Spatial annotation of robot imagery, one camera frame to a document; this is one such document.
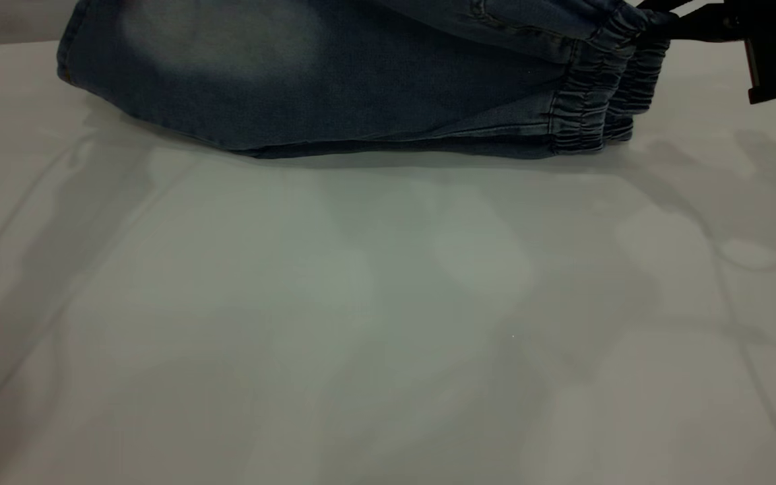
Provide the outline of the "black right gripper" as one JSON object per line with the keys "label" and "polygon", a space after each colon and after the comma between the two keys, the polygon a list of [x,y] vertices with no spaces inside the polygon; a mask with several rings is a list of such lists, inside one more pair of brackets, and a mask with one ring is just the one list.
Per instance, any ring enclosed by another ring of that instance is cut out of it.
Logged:
{"label": "black right gripper", "polygon": [[[675,10],[692,0],[644,0],[637,8]],[[751,79],[749,102],[776,100],[776,1],[706,4],[657,28],[666,40],[742,41]]]}

